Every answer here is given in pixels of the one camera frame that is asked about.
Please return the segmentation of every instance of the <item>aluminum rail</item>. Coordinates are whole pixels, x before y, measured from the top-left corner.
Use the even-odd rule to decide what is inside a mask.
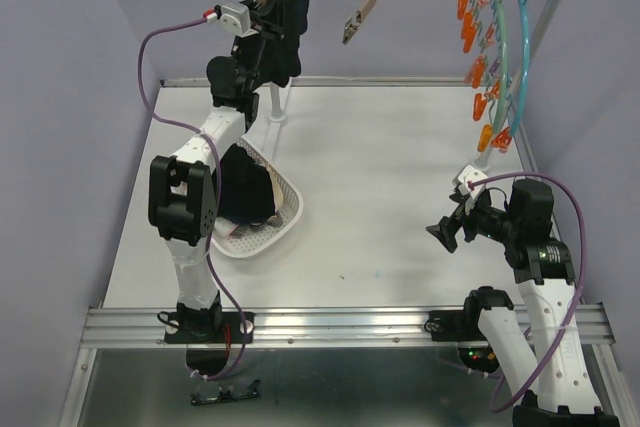
[[[433,342],[424,323],[431,310],[461,307],[245,309],[254,312],[255,329],[250,349],[289,348],[415,348],[481,346],[486,342]],[[524,306],[516,306],[520,328],[529,326]],[[164,326],[156,318],[163,309],[92,309],[80,341],[82,349],[184,349],[167,345]],[[615,342],[604,308],[581,305],[576,313],[583,344]],[[190,345],[217,348],[221,345]]]

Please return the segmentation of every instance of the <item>black cloth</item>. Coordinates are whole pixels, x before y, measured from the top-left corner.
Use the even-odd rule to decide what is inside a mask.
[[[216,105],[235,106],[234,101],[268,82],[285,87],[302,73],[298,51],[300,37],[308,29],[309,0],[269,0],[257,7],[255,0],[242,2],[262,32],[236,37],[230,57],[216,57],[207,66],[211,94]]]
[[[273,185],[267,169],[247,151],[232,145],[220,161],[222,192],[218,215],[238,225],[266,222],[275,215]]]

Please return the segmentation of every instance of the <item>gray wall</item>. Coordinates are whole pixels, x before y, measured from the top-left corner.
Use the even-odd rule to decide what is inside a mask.
[[[566,0],[535,63],[525,118],[541,170],[564,180],[581,201],[589,242],[586,298],[605,303],[636,403],[639,29],[637,2]],[[557,199],[560,230],[578,257],[575,214]]]
[[[0,5],[1,423],[46,427],[104,294],[147,121],[116,0]]]
[[[138,39],[149,31],[197,18],[216,3],[237,0],[118,0]],[[302,41],[304,75],[463,75],[471,58],[462,53],[457,0],[381,0],[348,47],[340,41],[346,19],[364,0],[312,0],[309,32]],[[531,0],[533,18],[544,0]],[[515,1],[510,24],[519,29]],[[518,35],[513,44],[519,45]],[[149,46],[160,78],[204,77],[215,55],[227,55],[231,38],[216,27],[164,36]]]

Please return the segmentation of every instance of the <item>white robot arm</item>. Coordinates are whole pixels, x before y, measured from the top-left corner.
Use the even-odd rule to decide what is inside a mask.
[[[603,413],[593,389],[575,317],[563,325],[576,295],[576,275],[568,247],[550,235],[551,188],[532,179],[516,181],[506,211],[501,211],[491,206],[485,185],[475,185],[485,179],[483,172],[466,166],[454,179],[451,198],[458,207],[427,230],[452,253],[460,228],[467,242],[479,234],[504,245],[529,314],[536,354],[520,331],[506,292],[491,287],[472,291],[463,311],[449,318],[446,311],[432,312],[430,317],[438,318],[432,337],[450,341],[451,330],[457,330],[456,340],[485,338],[489,342],[514,395],[513,403],[523,398],[514,409],[517,427],[618,426],[615,416]],[[563,337],[555,348],[559,332]],[[534,371],[540,371],[537,378],[532,376]]]

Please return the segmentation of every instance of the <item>white laundry basket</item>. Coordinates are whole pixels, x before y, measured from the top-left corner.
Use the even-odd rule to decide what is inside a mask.
[[[248,140],[241,138],[237,144],[246,149],[247,153],[256,162],[273,172],[284,195],[284,202],[279,211],[280,217],[282,218],[282,225],[280,227],[265,225],[264,229],[258,232],[249,229],[249,231],[240,238],[225,237],[216,230],[213,231],[212,242],[220,252],[235,259],[246,259],[275,244],[283,235],[291,230],[302,215],[304,203],[300,191],[282,176]]]

